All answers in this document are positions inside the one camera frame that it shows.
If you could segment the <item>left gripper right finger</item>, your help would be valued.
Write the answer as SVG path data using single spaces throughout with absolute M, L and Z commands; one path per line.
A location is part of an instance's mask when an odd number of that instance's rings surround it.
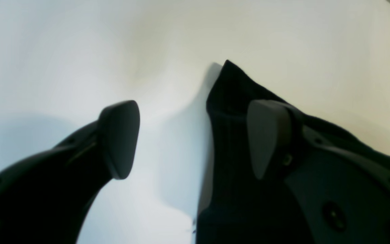
M 306 126 L 297 108 L 253 100 L 247 134 L 254 176 L 293 194 L 316 244 L 390 244 L 390 169 Z

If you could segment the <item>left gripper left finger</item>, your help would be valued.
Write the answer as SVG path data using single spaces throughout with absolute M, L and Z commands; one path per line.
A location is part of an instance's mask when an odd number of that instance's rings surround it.
M 116 103 L 55 147 L 0 171 L 0 244 L 75 244 L 100 190 L 130 174 L 139 127 L 138 104 Z

